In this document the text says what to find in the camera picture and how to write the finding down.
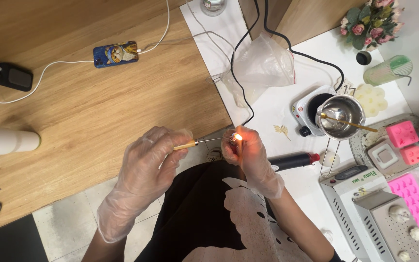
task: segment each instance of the gold leaf decoration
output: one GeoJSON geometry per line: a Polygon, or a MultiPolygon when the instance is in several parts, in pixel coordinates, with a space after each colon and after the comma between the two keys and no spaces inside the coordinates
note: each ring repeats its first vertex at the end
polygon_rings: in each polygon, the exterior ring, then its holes
{"type": "Polygon", "coordinates": [[[274,126],[274,131],[276,131],[276,132],[277,132],[277,133],[279,133],[279,134],[285,134],[285,136],[287,137],[287,139],[288,139],[289,141],[291,141],[291,140],[289,139],[288,135],[287,135],[287,133],[288,133],[289,131],[287,130],[287,127],[285,127],[284,125],[282,125],[282,126],[275,125],[275,126],[274,126]]]}

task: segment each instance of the hot plate knob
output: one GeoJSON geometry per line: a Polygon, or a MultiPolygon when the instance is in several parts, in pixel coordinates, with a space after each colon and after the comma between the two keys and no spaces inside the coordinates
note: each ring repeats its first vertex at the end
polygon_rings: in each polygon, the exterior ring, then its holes
{"type": "Polygon", "coordinates": [[[310,129],[306,126],[303,126],[299,131],[300,131],[300,135],[302,135],[302,137],[304,138],[311,135],[310,129]]]}

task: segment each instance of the plastic bag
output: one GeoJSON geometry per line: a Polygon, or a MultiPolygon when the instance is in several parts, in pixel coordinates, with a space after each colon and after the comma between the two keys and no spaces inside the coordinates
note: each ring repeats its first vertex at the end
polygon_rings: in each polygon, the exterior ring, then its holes
{"type": "MultiPolygon", "coordinates": [[[[261,32],[245,54],[234,62],[234,75],[245,90],[245,97],[252,105],[268,87],[294,84],[295,72],[292,54],[261,32]]],[[[248,107],[241,87],[229,73],[223,83],[232,93],[238,107],[248,107]]]]}

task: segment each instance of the white table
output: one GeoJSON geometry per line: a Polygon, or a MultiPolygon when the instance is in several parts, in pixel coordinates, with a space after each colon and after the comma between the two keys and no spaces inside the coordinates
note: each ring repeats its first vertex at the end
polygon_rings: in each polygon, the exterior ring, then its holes
{"type": "MultiPolygon", "coordinates": [[[[217,17],[210,17],[203,14],[199,7],[199,1],[190,2],[190,6],[197,19],[205,26],[207,31],[214,31],[222,35],[233,45],[236,45],[247,31],[237,1],[228,1],[226,10],[217,17]]],[[[187,6],[183,5],[181,10],[192,34],[201,33],[202,28],[197,24],[187,6]]],[[[232,49],[228,44],[218,39],[218,37],[213,37],[213,39],[220,44],[228,55],[231,55],[232,49]]],[[[340,35],[339,29],[335,28],[300,43],[292,47],[292,49],[338,65],[343,70],[346,78],[354,84],[354,87],[358,87],[364,83],[364,71],[381,63],[383,58],[379,51],[375,50],[371,52],[371,64],[361,66],[355,59],[358,51],[352,46],[345,46],[344,40],[340,35]]],[[[221,54],[206,35],[196,37],[195,42],[210,74],[218,74],[230,68],[224,55],[221,54]]],[[[247,37],[242,43],[240,51],[237,51],[237,54],[242,54],[249,44],[250,40],[247,37]]],[[[293,116],[291,109],[296,100],[317,87],[322,85],[333,86],[340,77],[340,74],[335,68],[297,55],[295,55],[294,67],[297,78],[296,84],[287,87],[268,88],[251,105],[255,111],[255,117],[246,126],[259,132],[265,144],[268,157],[294,152],[321,153],[326,149],[327,137],[316,138],[308,136],[304,138],[300,136],[298,132],[300,125],[293,116]],[[273,127],[274,125],[285,125],[289,130],[291,141],[284,134],[276,133],[273,127]]],[[[234,125],[237,126],[244,122],[250,115],[249,110],[236,106],[232,94],[222,82],[218,82],[216,86],[234,125]]],[[[366,125],[411,112],[395,82],[390,82],[380,87],[386,91],[386,100],[388,101],[389,107],[381,111],[378,116],[367,119],[366,125]]],[[[334,150],[337,142],[333,141],[331,146],[334,150]]],[[[341,164],[338,167],[339,170],[356,165],[348,141],[341,143],[338,154],[341,159],[341,164]]],[[[316,164],[280,171],[279,174],[284,178],[288,191],[313,223],[320,229],[332,231],[334,238],[333,246],[341,259],[352,261],[355,255],[350,250],[346,238],[319,186],[319,170],[320,164],[316,164]]]]}

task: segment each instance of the person's arm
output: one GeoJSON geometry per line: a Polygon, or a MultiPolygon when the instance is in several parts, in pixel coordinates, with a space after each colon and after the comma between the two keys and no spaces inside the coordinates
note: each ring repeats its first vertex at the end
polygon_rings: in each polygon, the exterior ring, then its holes
{"type": "Polygon", "coordinates": [[[124,249],[127,237],[108,244],[96,230],[95,235],[81,262],[124,262],[124,249]]]}
{"type": "Polygon", "coordinates": [[[321,231],[303,213],[286,188],[281,198],[268,199],[276,221],[282,231],[314,262],[329,262],[334,256],[334,248],[321,231]]]}
{"type": "Polygon", "coordinates": [[[314,262],[329,262],[334,248],[288,193],[282,177],[272,170],[258,132],[238,126],[236,130],[227,130],[224,136],[235,131],[242,136],[239,153],[232,151],[229,139],[223,139],[221,147],[226,161],[239,165],[247,178],[247,186],[269,199],[281,229],[314,262]]]}
{"type": "Polygon", "coordinates": [[[191,140],[190,131],[155,126],[127,146],[118,181],[98,207],[98,230],[82,262],[124,261],[126,237],[135,218],[167,191],[179,160],[189,152],[174,147],[191,140]]]}

